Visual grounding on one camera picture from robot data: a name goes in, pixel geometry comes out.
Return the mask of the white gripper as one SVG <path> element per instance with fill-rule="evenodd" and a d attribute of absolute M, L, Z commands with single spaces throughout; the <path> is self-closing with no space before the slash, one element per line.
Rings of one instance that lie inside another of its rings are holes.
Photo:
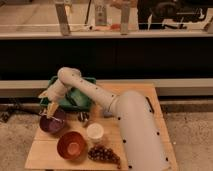
<path fill-rule="evenodd" d="M 39 99 L 48 98 L 51 103 L 47 106 L 47 117 L 51 118 L 55 111 L 58 108 L 58 104 L 61 99 L 64 98 L 65 94 L 68 92 L 68 87 L 63 84 L 59 79 L 57 79 L 52 85 L 48 87 L 47 90 L 44 90 L 41 94 L 38 95 Z"/>

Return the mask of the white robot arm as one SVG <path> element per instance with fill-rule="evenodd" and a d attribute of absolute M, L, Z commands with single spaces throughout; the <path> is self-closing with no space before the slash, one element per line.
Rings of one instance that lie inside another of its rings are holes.
<path fill-rule="evenodd" d="M 135 90 L 114 94 L 86 81 L 75 68 L 62 67 L 57 76 L 58 79 L 39 95 L 39 98 L 47 97 L 51 102 L 48 117 L 56 111 L 59 100 L 72 87 L 77 88 L 114 116 L 121 118 L 119 126 L 121 136 L 126 141 L 124 149 L 130 171 L 165 171 L 169 168 L 160 130 L 144 95 Z"/>

